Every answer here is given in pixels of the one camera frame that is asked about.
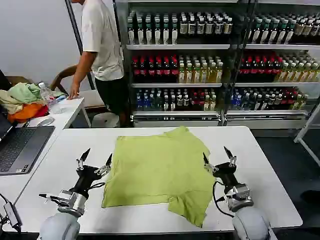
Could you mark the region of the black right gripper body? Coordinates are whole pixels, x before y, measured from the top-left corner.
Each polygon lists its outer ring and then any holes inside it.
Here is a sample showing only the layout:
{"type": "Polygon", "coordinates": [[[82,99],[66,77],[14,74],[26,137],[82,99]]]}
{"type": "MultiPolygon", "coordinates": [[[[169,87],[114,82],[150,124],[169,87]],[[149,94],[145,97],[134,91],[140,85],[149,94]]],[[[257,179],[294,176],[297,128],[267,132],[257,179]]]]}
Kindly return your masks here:
{"type": "Polygon", "coordinates": [[[220,178],[224,185],[224,192],[237,192],[240,183],[235,177],[237,166],[231,162],[225,162],[213,167],[212,175],[216,178],[220,178]]]}

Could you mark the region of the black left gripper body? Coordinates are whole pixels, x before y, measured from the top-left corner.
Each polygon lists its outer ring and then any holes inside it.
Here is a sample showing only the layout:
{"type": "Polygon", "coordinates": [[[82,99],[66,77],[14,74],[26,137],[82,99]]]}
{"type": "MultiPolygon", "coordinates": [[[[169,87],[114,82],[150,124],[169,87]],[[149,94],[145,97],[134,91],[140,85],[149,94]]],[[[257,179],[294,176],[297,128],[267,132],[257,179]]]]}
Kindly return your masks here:
{"type": "Polygon", "coordinates": [[[83,170],[77,170],[76,172],[78,174],[78,180],[74,187],[71,188],[71,191],[80,194],[85,198],[89,198],[89,190],[104,186],[104,182],[93,184],[94,181],[98,181],[105,176],[95,174],[95,170],[98,170],[98,168],[88,165],[84,165],[83,170]]]}

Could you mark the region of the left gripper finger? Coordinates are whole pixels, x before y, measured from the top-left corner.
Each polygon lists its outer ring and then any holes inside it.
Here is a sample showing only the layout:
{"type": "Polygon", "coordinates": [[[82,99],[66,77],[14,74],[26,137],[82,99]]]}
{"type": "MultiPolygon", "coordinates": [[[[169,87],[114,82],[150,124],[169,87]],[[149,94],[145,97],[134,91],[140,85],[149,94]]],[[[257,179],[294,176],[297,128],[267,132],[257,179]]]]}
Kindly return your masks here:
{"type": "Polygon", "coordinates": [[[86,159],[87,159],[87,157],[88,157],[88,155],[89,155],[89,152],[90,152],[90,148],[88,149],[88,150],[86,150],[81,156],[80,156],[80,158],[78,159],[76,159],[76,161],[77,161],[77,171],[79,171],[79,170],[83,170],[84,169],[84,162],[86,161],[86,159]]]}
{"type": "Polygon", "coordinates": [[[110,156],[108,157],[106,163],[102,167],[100,167],[99,169],[95,170],[94,173],[97,175],[108,174],[111,170],[112,156],[113,156],[113,154],[111,153],[110,156]]]}

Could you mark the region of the person's hand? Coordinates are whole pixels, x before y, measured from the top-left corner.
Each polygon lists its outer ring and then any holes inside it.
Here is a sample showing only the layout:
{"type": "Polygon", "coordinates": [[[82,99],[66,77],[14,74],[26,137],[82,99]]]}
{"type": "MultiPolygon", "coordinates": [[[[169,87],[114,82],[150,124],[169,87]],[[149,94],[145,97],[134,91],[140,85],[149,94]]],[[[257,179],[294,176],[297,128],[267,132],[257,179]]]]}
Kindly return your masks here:
{"type": "Polygon", "coordinates": [[[70,91],[69,91],[67,99],[68,100],[77,99],[79,97],[79,93],[80,93],[80,85],[79,84],[72,84],[70,87],[70,91]]]}

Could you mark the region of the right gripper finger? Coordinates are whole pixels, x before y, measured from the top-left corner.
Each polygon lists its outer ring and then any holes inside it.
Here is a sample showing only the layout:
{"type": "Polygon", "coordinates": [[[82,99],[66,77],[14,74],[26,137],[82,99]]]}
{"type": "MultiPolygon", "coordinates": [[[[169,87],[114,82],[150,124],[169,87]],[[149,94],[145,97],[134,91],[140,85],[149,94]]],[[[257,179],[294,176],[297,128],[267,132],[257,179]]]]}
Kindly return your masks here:
{"type": "Polygon", "coordinates": [[[227,157],[229,158],[229,166],[230,166],[230,167],[236,167],[237,157],[234,156],[234,155],[232,154],[232,152],[231,152],[229,149],[227,149],[225,146],[224,146],[223,148],[224,148],[224,150],[225,150],[225,152],[226,152],[226,154],[227,154],[227,157]]]}
{"type": "Polygon", "coordinates": [[[202,154],[203,154],[204,168],[206,169],[206,171],[208,173],[216,173],[219,169],[214,165],[210,164],[204,152],[202,154]]]}

